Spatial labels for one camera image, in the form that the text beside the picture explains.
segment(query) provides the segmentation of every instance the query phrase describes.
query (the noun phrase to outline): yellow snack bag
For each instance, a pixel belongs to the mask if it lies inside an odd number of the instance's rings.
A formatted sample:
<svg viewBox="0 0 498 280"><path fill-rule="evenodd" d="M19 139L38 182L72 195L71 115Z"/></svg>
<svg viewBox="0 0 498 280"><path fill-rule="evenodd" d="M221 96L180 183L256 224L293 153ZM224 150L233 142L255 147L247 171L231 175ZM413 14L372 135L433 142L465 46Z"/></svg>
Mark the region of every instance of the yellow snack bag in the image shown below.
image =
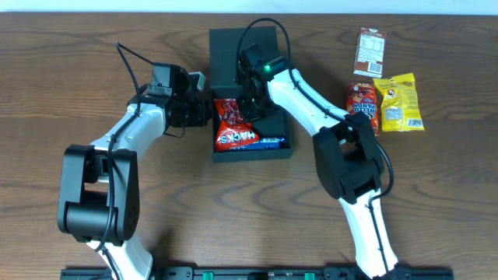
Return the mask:
<svg viewBox="0 0 498 280"><path fill-rule="evenodd" d="M413 73L373 79L384 100L381 104L383 131L424 131Z"/></svg>

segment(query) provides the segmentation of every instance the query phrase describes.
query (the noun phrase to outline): wood grain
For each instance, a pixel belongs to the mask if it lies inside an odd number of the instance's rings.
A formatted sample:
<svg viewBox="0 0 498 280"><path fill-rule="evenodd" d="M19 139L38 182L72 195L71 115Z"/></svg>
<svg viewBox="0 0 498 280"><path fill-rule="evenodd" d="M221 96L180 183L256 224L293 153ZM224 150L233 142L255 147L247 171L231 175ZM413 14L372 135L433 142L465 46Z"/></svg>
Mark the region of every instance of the wood grain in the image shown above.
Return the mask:
<svg viewBox="0 0 498 280"><path fill-rule="evenodd" d="M65 148L99 138L133 94L113 42L209 77L208 30L257 17L0 14L1 279L56 279L65 266L103 265L58 231L55 216ZM495 278L498 19L275 17L304 78L338 105L347 82L369 80L352 75L358 28L388 31L384 74L415 73L426 126L379 138L395 165L395 189L382 201L391 245L412 265L449 265L457 279ZM281 33L279 40L283 47ZM147 82L149 66L130 61ZM138 232L162 263L354 262L344 212L321 187L311 138L295 121L296 151L288 160L214 164L210 131L160 138L140 162Z"/></svg>

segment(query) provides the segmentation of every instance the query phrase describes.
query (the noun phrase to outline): open box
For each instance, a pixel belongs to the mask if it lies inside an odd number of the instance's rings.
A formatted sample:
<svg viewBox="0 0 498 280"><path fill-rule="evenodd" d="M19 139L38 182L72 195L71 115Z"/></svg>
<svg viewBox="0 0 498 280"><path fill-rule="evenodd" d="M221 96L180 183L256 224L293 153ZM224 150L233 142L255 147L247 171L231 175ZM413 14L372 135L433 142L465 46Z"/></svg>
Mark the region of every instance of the open box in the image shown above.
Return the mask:
<svg viewBox="0 0 498 280"><path fill-rule="evenodd" d="M213 99L237 98L243 93L242 86L233 81L235 76L235 53L244 28L209 31L210 88ZM258 43L264 53L272 57L279 55L276 30L271 27L253 27L246 33L242 47ZM252 123L260 138L284 137L281 149L260 151L215 152L216 135L220 119L212 105L212 160L215 163L246 160L286 159L293 153L289 116L285 110L273 113Z"/></svg>

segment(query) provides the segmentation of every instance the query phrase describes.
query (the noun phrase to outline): white wall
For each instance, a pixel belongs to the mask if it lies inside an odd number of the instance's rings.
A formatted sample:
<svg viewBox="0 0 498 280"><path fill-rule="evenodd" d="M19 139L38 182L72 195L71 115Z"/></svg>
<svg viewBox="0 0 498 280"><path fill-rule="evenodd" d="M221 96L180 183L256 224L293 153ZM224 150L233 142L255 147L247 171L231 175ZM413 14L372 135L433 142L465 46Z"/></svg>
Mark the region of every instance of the white wall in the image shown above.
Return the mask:
<svg viewBox="0 0 498 280"><path fill-rule="evenodd" d="M0 0L0 11L498 15L498 0Z"/></svg>

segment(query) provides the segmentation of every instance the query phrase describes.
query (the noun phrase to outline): black cable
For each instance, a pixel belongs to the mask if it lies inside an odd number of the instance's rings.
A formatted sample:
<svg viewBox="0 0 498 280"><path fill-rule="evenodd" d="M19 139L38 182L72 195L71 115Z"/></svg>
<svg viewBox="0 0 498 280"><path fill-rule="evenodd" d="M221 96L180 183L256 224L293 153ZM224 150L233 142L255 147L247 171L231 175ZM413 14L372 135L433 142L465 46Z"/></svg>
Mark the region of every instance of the black cable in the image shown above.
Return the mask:
<svg viewBox="0 0 498 280"><path fill-rule="evenodd" d="M290 79L292 80L293 82L293 85L311 102L313 103L318 109L322 110L327 116L333 118L334 120L340 122L340 123L343 123L353 129L355 129L356 131L358 131L358 133L361 133L363 134L363 136L366 136L367 139L369 139L373 144L375 144L376 147L379 148L379 150L381 151L381 155L382 157L384 158L384 161L386 162L386 166L388 167L388 172L389 172L389 184L388 184L388 187L385 189L385 191L382 191L380 194L376 195L376 196L373 196L372 198L369 199L368 201L368 209L370 210L370 214L372 216L372 222L373 222L373 227L375 228L375 233L377 235L377 241L379 243L379 251L381 252L381 255L382 255L382 261L384 262L384 268L386 270L386 273L389 272L389 269L388 269L388 262L386 260L386 256L385 256L385 253L384 253L384 247L382 246L382 240L381 240L381 235L379 233L379 229L378 229L378 226L377 226L377 220L375 219L375 214L374 214L374 207L373 207L373 204L372 204L372 201L378 199L378 198L382 198L386 195L388 195L394 184L395 184L395 174L394 174L394 171L393 171L393 168L392 168L392 163L391 163L391 160L389 159L389 156L388 154L385 152L384 148L382 148L381 144L379 144L379 142L375 139L375 137L372 137L370 134L368 133L365 133L365 130L364 128L356 125L356 124L353 124L345 119L343 119L342 117L340 116L336 116L334 114L332 114L330 112L329 109L323 107L321 104L319 104L319 102L317 102L315 99L313 99L301 86L300 84L296 81L296 79L294 78L294 74L293 74L293 71L292 71L292 61L291 61L291 50L290 50L290 39L289 39L289 35L287 35L287 31L286 29L283 27L283 25L281 23L279 23L277 20L275 19L271 19L271 18L261 18L261 19L256 19L255 21L253 21L252 23L250 23L246 29L244 30L244 32L242 33L242 35L240 36L240 39L239 39L239 42L237 44L237 52L236 52L236 57L235 57L235 83L239 84L239 81L238 81L238 76L239 76L239 53L240 53L240 47L242 45L242 40L245 36L245 34L248 32L248 30L255 24L255 23L259 23L261 21L269 21L269 22L272 22L276 25L278 25L280 27L280 29L282 30L283 34L285 35L286 37L286 44L287 44L287 68L289 70L289 76L290 76Z"/></svg>
<svg viewBox="0 0 498 280"><path fill-rule="evenodd" d="M112 222L114 220L114 171L113 171L113 168L114 168L114 159L113 159L114 143L116 143L117 138L123 132L123 130L125 130L126 127L129 126L130 123L133 122L134 119L139 117L139 113L140 113L140 98L139 97L140 97L140 94L142 94L146 90L147 85L148 85L148 84L145 84L139 88L139 85L138 85L137 80L135 78L135 74L133 74L133 71L132 71L132 68L130 67L130 64L126 60L126 57L123 54L123 52L121 51L121 47L124 48L126 51L130 52L131 54L134 54L135 56L141 58L142 60L147 61L148 63L152 64L152 62L150 60L142 57L139 54L136 54L134 51L129 50L127 47L123 46L122 44L119 44L118 42L116 42L115 45L117 48L117 52L119 53L119 55L121 56L121 59L124 62L124 65L126 65L126 69L130 73L130 76L132 77L133 85L135 86L135 94L137 96L137 105L136 105L137 107L136 107L133 115L129 119L127 119L126 122L124 122L123 125L120 126L114 134L112 134L110 136L109 146L107 147L107 174L109 176L109 215L107 216L106 229L103 232L102 239L100 240L99 245L95 248L96 252L100 251L103 248L104 244L106 243L107 238L109 237L109 234L112 230Z"/></svg>
<svg viewBox="0 0 498 280"><path fill-rule="evenodd" d="M102 255L105 256L107 262L109 263L110 269L112 270L114 275L116 275L116 280L120 280L116 264L114 263L112 256L109 254L109 251L106 248L102 249Z"/></svg>

